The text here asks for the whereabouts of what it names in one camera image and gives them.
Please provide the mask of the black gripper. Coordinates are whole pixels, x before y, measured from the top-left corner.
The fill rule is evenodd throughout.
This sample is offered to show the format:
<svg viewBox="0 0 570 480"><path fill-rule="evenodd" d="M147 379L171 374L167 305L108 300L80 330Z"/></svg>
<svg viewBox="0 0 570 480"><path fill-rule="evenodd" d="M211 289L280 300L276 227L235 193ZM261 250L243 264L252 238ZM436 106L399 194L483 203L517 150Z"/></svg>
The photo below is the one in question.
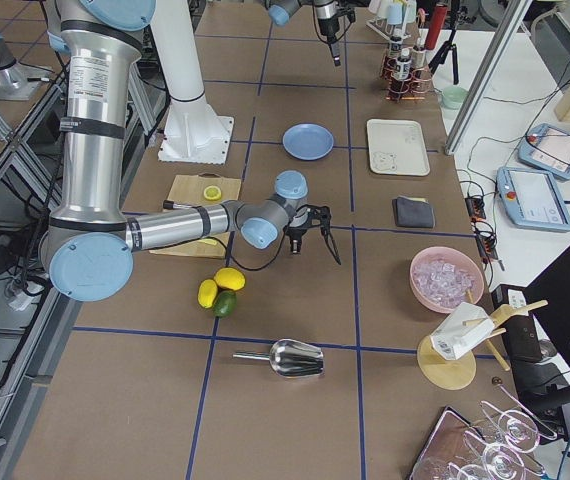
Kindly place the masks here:
<svg viewBox="0 0 570 480"><path fill-rule="evenodd" d="M331 56L335 67L341 65L340 47L337 36L340 31L339 5L338 4L315 4L314 14L318 26L319 38L331 45Z"/></svg>
<svg viewBox="0 0 570 480"><path fill-rule="evenodd" d="M300 254L302 245L303 245L303 237L307 233L310 228L310 224L305 222L301 225L297 226L288 226L285 230L285 235L289 239L290 245L290 253L291 254ZM332 234L331 228L327 226L320 227L321 235L325 242L325 245L332 256L333 260L338 264L341 265L341 257L335 242L334 236Z"/></svg>

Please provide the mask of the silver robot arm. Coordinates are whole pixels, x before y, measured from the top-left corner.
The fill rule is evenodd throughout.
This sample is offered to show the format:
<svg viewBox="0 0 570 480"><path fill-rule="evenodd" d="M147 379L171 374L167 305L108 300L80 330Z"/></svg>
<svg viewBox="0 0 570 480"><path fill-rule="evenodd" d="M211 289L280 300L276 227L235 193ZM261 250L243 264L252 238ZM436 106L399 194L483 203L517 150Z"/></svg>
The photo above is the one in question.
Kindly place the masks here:
<svg viewBox="0 0 570 480"><path fill-rule="evenodd" d="M345 14L345 11L338 1L273 0L265 1L264 5L269 18L276 26L285 26L300 9L309 6L312 11L317 38L328 47L334 66L339 67L341 65L340 18Z"/></svg>
<svg viewBox="0 0 570 480"><path fill-rule="evenodd" d="M51 45L70 56L62 201L49 217L40 257L53 286L97 301L128 281L137 251L236 231L255 248L286 235L298 249L317 219L305 177L278 175L258 205L238 200L126 217L120 209L126 103L150 28L169 91L164 161L222 163L233 119L208 104L189 7L184 1L50 1Z"/></svg>

